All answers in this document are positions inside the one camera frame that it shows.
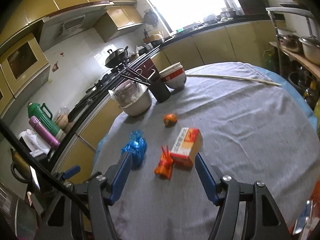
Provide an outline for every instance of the black utensil holder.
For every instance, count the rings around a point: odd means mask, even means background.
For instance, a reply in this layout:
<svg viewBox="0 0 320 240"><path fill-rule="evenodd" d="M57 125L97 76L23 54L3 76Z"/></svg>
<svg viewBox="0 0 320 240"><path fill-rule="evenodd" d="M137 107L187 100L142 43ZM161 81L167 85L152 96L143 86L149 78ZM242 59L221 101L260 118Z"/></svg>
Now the black utensil holder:
<svg viewBox="0 0 320 240"><path fill-rule="evenodd" d="M161 77L151 82L149 90L159 103L166 101L171 96L169 89L162 81Z"/></svg>

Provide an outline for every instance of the crumpled blue bag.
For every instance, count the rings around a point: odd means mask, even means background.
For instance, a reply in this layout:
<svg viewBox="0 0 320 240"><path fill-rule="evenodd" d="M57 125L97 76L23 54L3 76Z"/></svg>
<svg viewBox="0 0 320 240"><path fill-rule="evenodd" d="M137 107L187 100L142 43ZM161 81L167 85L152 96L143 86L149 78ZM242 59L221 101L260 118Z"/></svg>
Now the crumpled blue bag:
<svg viewBox="0 0 320 240"><path fill-rule="evenodd" d="M121 155L124 152L130 152L132 155L132 169L140 167L144 155L147 150L147 142L142 138L143 132L140 130L134 130L130 134L130 141L121 149Z"/></svg>

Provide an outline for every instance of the silver bolt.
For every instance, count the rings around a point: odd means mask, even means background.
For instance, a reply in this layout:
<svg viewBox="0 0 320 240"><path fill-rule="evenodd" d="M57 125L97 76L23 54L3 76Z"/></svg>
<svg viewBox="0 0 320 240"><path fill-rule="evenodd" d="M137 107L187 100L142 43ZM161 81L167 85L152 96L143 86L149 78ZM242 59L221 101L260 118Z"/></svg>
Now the silver bolt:
<svg viewBox="0 0 320 240"><path fill-rule="evenodd" d="M103 180L105 180L106 179L106 176L104 176L104 175L98 175L97 176L97 180L98 181L103 181Z"/></svg>
<svg viewBox="0 0 320 240"><path fill-rule="evenodd" d="M224 181L230 181L232 178L231 178L230 175L223 175L222 179L223 179Z"/></svg>
<svg viewBox="0 0 320 240"><path fill-rule="evenodd" d="M66 187L70 187L72 185L71 181L65 181L63 183L63 185L65 185Z"/></svg>
<svg viewBox="0 0 320 240"><path fill-rule="evenodd" d="M257 185L258 185L259 187L263 187L263 186L264 186L264 182L258 180L258 181L257 181Z"/></svg>

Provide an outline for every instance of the purple thermos bottle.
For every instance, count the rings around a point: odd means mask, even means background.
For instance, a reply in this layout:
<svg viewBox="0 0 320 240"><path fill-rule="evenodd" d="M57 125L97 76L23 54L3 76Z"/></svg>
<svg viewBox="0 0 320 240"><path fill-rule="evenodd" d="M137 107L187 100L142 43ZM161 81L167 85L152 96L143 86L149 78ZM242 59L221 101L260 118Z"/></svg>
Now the purple thermos bottle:
<svg viewBox="0 0 320 240"><path fill-rule="evenodd" d="M52 149L56 150L58 148L60 142L46 129L46 127L44 127L38 118L32 116L29 120L29 124L37 134L52 147Z"/></svg>

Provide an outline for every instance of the wooden shelf board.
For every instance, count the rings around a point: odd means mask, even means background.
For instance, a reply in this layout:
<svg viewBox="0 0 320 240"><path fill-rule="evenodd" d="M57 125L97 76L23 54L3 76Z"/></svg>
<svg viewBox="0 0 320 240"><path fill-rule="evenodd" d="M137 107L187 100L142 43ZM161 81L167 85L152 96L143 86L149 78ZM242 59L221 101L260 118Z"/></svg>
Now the wooden shelf board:
<svg viewBox="0 0 320 240"><path fill-rule="evenodd" d="M277 47L277 43L275 41L269 42L272 46ZM289 51L286 47L280 48L286 55L293 57L295 60L297 60L300 64L305 66L313 75L316 76L318 80L320 80L320 67L313 64L309 60L307 60L303 55L293 53Z"/></svg>

